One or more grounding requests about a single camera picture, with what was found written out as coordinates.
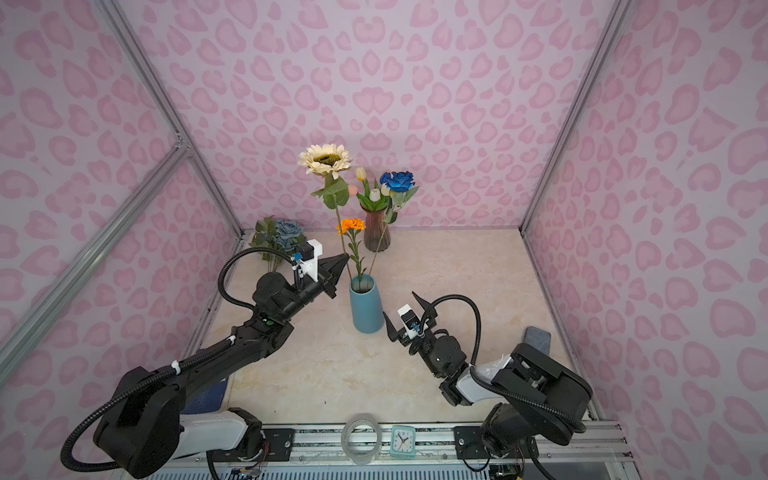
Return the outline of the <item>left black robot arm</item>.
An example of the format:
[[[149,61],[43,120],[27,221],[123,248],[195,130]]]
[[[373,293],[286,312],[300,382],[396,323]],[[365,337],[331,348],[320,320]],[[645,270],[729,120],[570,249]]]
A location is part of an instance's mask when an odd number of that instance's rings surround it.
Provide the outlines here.
[[[297,313],[321,294],[335,297],[350,259],[346,253],[325,258],[321,244],[310,240],[297,253],[283,257],[291,267],[291,280],[268,272],[258,280],[251,301],[231,296],[224,285],[229,270],[245,256],[269,251],[245,249],[227,260],[218,276],[222,299],[248,310],[250,318],[190,357],[153,371],[136,367],[127,372],[112,397],[64,440],[60,461],[66,469],[81,473],[123,469],[135,478],[146,478],[184,456],[183,441],[196,435],[182,422],[188,405],[231,374],[278,351],[291,335],[291,320]]]

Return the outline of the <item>orange flower stem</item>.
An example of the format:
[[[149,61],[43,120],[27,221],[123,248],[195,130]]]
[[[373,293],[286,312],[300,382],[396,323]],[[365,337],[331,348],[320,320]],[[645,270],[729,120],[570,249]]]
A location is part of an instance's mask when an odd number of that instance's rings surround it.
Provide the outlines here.
[[[365,222],[360,218],[343,219],[338,227],[339,235],[345,237],[350,249],[350,259],[354,262],[356,274],[351,280],[351,288],[355,293],[366,293],[370,290],[370,282],[366,277],[363,265],[364,257],[360,253]]]

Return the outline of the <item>teal cylindrical vase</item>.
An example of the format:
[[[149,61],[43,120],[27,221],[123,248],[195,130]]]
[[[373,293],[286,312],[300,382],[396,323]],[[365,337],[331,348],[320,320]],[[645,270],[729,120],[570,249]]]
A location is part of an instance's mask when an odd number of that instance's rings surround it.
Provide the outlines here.
[[[355,328],[373,334],[384,325],[384,312],[375,279],[367,274],[356,276],[350,284],[350,305]]]

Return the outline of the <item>yellow tulip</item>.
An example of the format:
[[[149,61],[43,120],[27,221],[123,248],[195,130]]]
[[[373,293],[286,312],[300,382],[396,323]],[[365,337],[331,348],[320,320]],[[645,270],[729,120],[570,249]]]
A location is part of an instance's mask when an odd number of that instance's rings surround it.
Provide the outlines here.
[[[357,180],[362,184],[359,191],[364,197],[367,197],[370,193],[370,185],[368,180],[368,173],[364,167],[357,167],[355,170]]]

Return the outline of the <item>cream sunflower stem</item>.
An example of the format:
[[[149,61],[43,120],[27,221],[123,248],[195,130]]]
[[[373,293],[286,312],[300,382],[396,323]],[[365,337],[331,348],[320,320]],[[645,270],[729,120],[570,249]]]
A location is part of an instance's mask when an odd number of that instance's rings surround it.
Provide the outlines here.
[[[349,151],[339,144],[310,145],[299,154],[298,162],[308,175],[323,180],[323,186],[311,195],[321,199],[323,204],[335,213],[344,253],[348,253],[348,249],[343,233],[341,208],[348,203],[351,194],[349,184],[342,178],[342,173],[351,167],[351,163]]]

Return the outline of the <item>blue rose bouquet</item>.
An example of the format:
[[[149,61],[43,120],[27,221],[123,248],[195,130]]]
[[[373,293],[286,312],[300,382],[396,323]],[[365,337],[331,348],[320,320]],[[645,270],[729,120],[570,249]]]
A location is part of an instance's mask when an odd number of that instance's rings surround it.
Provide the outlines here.
[[[269,216],[256,223],[249,245],[270,248],[291,256],[305,241],[304,229],[298,222]]]

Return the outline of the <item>red glass vase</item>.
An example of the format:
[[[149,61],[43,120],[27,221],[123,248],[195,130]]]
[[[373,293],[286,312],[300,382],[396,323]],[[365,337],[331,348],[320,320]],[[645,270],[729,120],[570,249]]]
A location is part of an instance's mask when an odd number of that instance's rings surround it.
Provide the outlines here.
[[[391,233],[386,221],[389,209],[365,211],[364,245],[374,253],[385,251],[391,245]]]

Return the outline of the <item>dark blue rose stem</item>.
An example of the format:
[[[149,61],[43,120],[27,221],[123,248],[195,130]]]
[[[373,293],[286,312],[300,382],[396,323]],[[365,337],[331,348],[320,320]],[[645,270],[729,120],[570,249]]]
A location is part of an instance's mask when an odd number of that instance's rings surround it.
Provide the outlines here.
[[[419,192],[419,186],[414,174],[410,171],[384,172],[378,179],[374,180],[374,187],[372,189],[378,188],[380,190],[382,182],[386,183],[391,189],[389,197],[382,196],[382,204],[385,205],[385,208],[389,209],[386,221],[391,233],[392,226],[398,221],[402,211]],[[376,264],[377,256],[380,253],[374,253],[371,266]]]

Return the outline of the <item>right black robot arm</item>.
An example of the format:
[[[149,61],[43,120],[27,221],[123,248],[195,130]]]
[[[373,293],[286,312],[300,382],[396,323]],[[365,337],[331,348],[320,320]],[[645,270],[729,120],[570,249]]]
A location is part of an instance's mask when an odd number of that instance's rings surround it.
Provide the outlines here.
[[[391,320],[385,322],[389,340],[422,359],[440,380],[439,389],[450,405],[495,403],[479,426],[455,428],[457,458],[475,473],[484,472],[494,459],[513,458],[516,462],[509,476],[523,478],[526,464],[532,463],[544,478],[552,478],[540,460],[537,439],[567,446],[574,435],[585,433],[583,417],[593,397],[591,386],[530,343],[518,344],[499,361],[479,365],[482,318],[476,303],[461,294],[416,300],[423,309],[421,314],[404,305],[398,311],[400,328]],[[473,313],[471,353],[465,353],[455,336],[437,326],[437,307],[448,301],[465,303]]]

